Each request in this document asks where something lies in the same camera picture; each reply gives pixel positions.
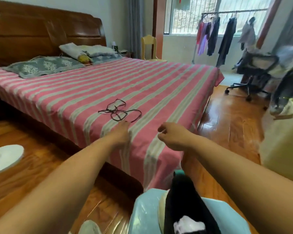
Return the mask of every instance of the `yellow chair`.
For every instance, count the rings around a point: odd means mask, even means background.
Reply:
[[[145,52],[146,52],[146,45],[154,44],[154,48],[153,48],[153,56],[152,59],[146,60],[145,58]],[[166,60],[162,60],[162,59],[158,59],[156,57],[156,47],[157,47],[157,42],[156,42],[156,38],[151,36],[151,35],[147,35],[145,37],[141,38],[141,60],[146,60],[146,61],[163,61],[163,62],[167,62]]]

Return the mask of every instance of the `headboard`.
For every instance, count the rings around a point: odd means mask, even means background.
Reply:
[[[89,14],[0,1],[0,66],[36,56],[59,56],[59,45],[106,46],[99,18]]]

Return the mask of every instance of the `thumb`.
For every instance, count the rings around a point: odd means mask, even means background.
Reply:
[[[165,142],[166,134],[164,134],[164,133],[159,133],[159,134],[157,135],[157,137],[159,138],[160,141]]]

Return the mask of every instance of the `hand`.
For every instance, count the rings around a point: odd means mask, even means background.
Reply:
[[[192,145],[195,134],[188,131],[182,125],[173,122],[164,122],[159,128],[158,138],[163,141],[168,148],[175,151],[185,151]]]
[[[113,146],[122,147],[130,140],[129,125],[130,122],[122,120],[105,137],[113,143]]]

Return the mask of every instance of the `tangled cord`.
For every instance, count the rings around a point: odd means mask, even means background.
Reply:
[[[112,109],[112,110],[109,109],[109,106],[112,105],[112,104],[114,104],[114,103],[116,103],[117,101],[121,101],[122,104],[119,105],[119,106],[115,106],[115,105],[114,105],[115,109]],[[128,113],[129,113],[129,112],[134,112],[134,111],[135,111],[135,112],[140,112],[139,116],[138,116],[136,119],[134,119],[133,121],[131,121],[130,123],[137,121],[137,120],[142,116],[142,112],[141,112],[140,110],[138,110],[138,109],[133,109],[133,110],[128,110],[128,111],[118,109],[118,107],[122,107],[122,106],[126,106],[126,102],[124,102],[124,101],[121,100],[121,99],[116,99],[114,102],[110,103],[110,104],[107,106],[106,109],[104,109],[104,110],[100,110],[100,111],[98,111],[98,113],[110,113],[110,114],[111,114],[111,118],[112,118],[114,121],[121,121],[121,120],[124,120],[126,116],[128,116]],[[119,113],[124,113],[125,116],[121,117],[121,116],[119,115]]]

